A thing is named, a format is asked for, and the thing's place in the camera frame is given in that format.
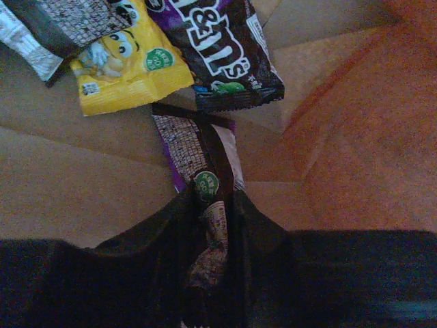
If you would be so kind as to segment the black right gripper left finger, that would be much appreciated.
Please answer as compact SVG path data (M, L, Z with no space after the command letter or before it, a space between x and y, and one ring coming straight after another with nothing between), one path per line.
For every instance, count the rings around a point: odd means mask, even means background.
M1 241L2 327L177 327L192 188L94 248Z

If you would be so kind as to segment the yellow M&M's packet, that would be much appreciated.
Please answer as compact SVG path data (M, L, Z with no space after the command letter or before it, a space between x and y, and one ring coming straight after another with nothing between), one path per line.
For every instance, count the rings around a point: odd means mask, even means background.
M131 27L100 38L70 63L85 116L150 104L194 83L180 51L149 17L144 1L111 5Z

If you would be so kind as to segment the purple brown M&M's packet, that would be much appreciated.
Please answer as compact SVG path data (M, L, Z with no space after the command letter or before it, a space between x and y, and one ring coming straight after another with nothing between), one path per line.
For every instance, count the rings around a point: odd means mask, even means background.
M238 224L232 218L235 178L218 128L226 119L156 103L152 117L173 183L188 197L178 221L179 327L244 327Z

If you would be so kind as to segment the red paper bag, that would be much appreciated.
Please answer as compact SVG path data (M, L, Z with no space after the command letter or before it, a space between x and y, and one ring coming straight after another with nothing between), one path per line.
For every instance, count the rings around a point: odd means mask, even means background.
M436 2L396 25L273 52L286 98L243 113L255 205L286 230L436 230ZM86 118L1 47L1 238L93 247L176 195L148 106Z

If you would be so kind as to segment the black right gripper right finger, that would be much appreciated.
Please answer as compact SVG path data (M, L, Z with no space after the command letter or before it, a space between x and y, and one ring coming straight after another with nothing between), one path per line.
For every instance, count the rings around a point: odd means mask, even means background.
M435 327L436 235L288 232L233 195L249 266L250 327Z

